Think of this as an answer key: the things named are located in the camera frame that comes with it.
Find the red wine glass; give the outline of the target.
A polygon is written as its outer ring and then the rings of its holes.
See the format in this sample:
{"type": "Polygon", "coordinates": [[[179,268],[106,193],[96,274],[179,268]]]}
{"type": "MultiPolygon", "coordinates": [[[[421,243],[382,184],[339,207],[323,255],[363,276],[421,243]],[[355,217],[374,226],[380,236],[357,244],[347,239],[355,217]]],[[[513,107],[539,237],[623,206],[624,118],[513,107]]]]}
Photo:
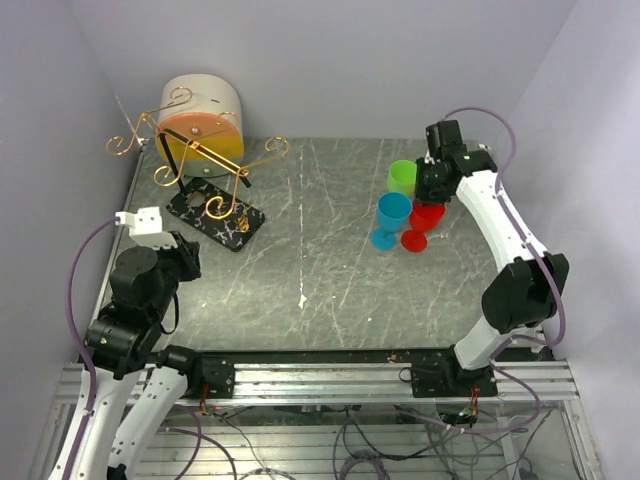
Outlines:
{"type": "Polygon", "coordinates": [[[411,253],[421,253],[428,246],[427,234],[434,230],[446,212],[444,205],[413,205],[409,229],[401,236],[402,247],[411,253]]]}

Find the green wine glass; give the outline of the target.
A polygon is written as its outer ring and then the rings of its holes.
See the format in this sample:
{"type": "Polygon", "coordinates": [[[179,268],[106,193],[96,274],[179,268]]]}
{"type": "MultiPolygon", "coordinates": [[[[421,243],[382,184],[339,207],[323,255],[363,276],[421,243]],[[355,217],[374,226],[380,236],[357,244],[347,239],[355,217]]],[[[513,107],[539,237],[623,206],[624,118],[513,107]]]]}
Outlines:
{"type": "Polygon", "coordinates": [[[394,161],[387,176],[389,192],[402,193],[408,197],[414,195],[416,186],[417,165],[410,160],[394,161]]]}

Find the blue wine glass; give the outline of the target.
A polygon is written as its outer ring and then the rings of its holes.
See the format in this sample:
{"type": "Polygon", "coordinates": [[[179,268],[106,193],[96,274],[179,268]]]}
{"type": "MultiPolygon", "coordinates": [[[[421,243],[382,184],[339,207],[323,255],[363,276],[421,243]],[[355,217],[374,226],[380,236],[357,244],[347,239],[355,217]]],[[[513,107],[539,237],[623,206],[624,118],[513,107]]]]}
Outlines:
{"type": "Polygon", "coordinates": [[[372,245],[382,251],[393,249],[397,244],[397,233],[404,227],[412,208],[412,201],[403,193],[382,195],[377,204],[377,229],[371,234],[372,245]]]}

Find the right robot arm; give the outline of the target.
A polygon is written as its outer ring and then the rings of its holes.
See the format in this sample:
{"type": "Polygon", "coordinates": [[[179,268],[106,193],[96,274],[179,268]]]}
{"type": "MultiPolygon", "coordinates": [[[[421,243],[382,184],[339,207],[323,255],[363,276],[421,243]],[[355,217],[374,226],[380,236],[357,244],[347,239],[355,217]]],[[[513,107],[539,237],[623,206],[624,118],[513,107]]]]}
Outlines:
{"type": "Polygon", "coordinates": [[[531,341],[528,330],[566,319],[562,292],[569,262],[552,254],[526,227],[501,184],[491,154],[464,143],[455,120],[426,129],[426,153],[418,159],[415,200],[443,205],[452,198],[470,212],[494,257],[497,275],[481,298],[482,315],[453,347],[455,362],[440,373],[450,394],[465,394],[483,369],[513,341],[531,341]]]}

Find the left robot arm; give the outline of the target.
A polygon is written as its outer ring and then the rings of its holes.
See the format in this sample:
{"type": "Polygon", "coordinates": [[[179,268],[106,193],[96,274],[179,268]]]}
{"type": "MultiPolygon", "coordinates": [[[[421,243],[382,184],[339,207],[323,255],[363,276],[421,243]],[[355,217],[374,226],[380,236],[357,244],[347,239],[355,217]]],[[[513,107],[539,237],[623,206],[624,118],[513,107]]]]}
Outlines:
{"type": "Polygon", "coordinates": [[[135,246],[116,259],[111,301],[89,326],[78,404],[50,473],[53,479],[130,479],[175,402],[203,387],[196,351],[170,345],[162,321],[178,286],[200,278],[200,246],[179,232],[160,249],[135,246]]]}

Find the gold black wine glass rack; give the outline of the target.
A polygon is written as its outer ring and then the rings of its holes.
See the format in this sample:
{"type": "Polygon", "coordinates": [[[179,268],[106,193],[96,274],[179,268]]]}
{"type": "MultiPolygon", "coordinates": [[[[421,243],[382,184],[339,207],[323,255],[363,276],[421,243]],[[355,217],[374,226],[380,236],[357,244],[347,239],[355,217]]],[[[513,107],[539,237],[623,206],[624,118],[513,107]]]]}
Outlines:
{"type": "Polygon", "coordinates": [[[241,251],[266,222],[266,215],[238,193],[251,186],[255,166],[236,164],[194,139],[160,129],[161,109],[142,112],[134,130],[148,126],[163,158],[152,176],[155,185],[177,189],[166,211],[227,250],[241,251]]]}

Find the cylindrical drum container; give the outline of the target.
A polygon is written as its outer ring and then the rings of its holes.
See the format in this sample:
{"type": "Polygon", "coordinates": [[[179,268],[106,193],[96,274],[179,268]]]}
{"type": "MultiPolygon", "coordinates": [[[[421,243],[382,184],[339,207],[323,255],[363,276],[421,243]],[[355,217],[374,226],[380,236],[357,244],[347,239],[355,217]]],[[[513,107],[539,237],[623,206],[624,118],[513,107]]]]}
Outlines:
{"type": "Polygon", "coordinates": [[[157,122],[239,164],[244,157],[241,103],[236,90],[220,77],[187,74],[162,91],[157,122]]]}

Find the aluminium frame rail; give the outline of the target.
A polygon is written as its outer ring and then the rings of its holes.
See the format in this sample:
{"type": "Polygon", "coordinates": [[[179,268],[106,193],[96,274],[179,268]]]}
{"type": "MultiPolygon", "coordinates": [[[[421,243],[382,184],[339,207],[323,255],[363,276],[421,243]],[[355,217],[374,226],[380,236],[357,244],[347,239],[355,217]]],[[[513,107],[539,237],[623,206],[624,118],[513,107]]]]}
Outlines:
{"type": "MultiPolygon", "coordinates": [[[[565,361],[499,362],[490,385],[496,394],[482,393],[484,403],[578,400],[580,394],[565,361]]],[[[465,403],[471,395],[437,395],[433,387],[420,398],[403,380],[405,364],[240,364],[235,367],[231,396],[212,389],[206,403],[224,407],[338,405],[375,403],[465,403]]]]}

